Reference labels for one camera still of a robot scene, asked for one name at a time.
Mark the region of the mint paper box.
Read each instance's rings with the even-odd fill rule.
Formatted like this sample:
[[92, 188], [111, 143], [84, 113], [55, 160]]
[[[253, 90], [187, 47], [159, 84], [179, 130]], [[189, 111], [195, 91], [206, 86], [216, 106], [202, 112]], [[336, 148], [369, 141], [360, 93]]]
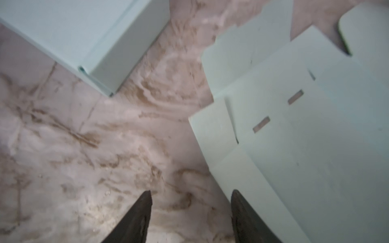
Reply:
[[114, 95], [170, 20], [168, 1], [1, 1], [1, 23]]

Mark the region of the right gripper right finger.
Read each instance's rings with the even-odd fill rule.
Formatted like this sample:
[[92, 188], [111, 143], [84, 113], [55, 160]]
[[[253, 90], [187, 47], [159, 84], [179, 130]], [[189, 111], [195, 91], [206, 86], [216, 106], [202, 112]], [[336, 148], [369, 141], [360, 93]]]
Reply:
[[235, 242], [281, 243], [237, 189], [232, 192], [231, 210]]

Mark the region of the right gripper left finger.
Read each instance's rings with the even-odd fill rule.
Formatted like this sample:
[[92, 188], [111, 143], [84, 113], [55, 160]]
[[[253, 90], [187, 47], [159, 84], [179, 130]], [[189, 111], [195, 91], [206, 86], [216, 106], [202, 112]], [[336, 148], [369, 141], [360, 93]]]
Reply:
[[145, 191], [102, 243], [145, 243], [152, 211], [151, 191]]

